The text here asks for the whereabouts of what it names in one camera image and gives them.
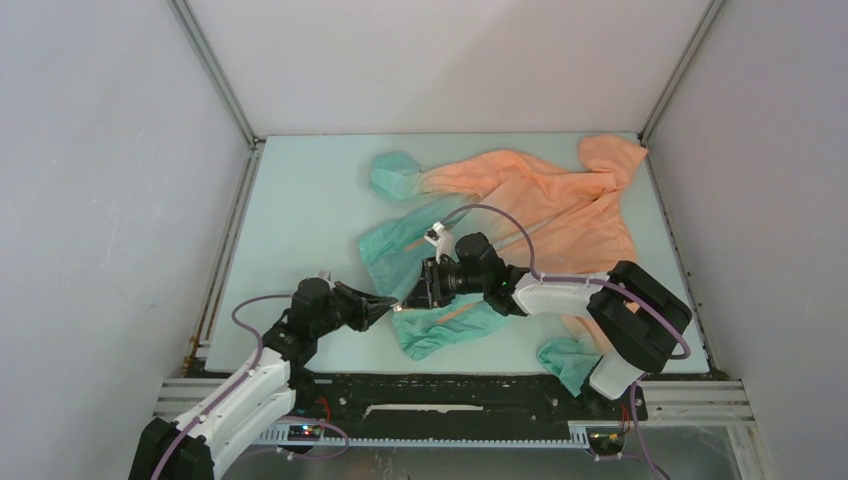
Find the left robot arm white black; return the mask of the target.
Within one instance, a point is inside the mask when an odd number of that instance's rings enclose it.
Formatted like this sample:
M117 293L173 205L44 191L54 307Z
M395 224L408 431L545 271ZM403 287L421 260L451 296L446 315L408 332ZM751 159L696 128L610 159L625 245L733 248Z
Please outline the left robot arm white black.
M132 479L220 479L238 457L278 419L304 416L316 403L307 363L319 340L348 327L365 332L397 304L322 277L302 280L287 295L290 305L264 334L242 322L255 348L239 369L198 404L143 429Z

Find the orange and teal jacket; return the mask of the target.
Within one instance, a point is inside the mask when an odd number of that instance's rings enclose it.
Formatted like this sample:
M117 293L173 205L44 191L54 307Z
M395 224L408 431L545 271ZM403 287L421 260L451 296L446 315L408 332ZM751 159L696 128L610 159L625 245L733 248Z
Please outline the orange and teal jacket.
M622 260L637 260L620 210L648 150L612 134L584 137L577 148L583 172L570 172L528 153L495 150L425 170L404 152L377 156L370 186L394 202L435 197L407 215L382 223L357 240L360 257L377 295L406 297L422 260L435 254L425 232L468 204L495 207L528 231L535 267L557 275L609 271ZM469 209L444 222L455 237L483 233L507 263L527 266L526 241L509 220L486 209ZM611 345L594 320L560 315L569 333L539 346L536 358L573 394L580 394L592 367ZM401 350L420 361L443 347L483 338L510 323L479 295L460 296L435 310L393 313Z

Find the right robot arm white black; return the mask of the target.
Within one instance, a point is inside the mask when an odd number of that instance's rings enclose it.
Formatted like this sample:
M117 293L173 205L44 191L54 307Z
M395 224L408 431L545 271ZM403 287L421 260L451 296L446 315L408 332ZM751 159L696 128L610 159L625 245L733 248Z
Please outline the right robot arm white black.
M435 310L459 296L479 295L502 316L590 317L611 345L581 392L583 408L593 417L610 416L643 375L658 374L692 353L684 338L691 310L634 262L620 261L608 272L547 275L507 264L482 233L454 241L430 230L425 238L436 254L422 261L398 310Z

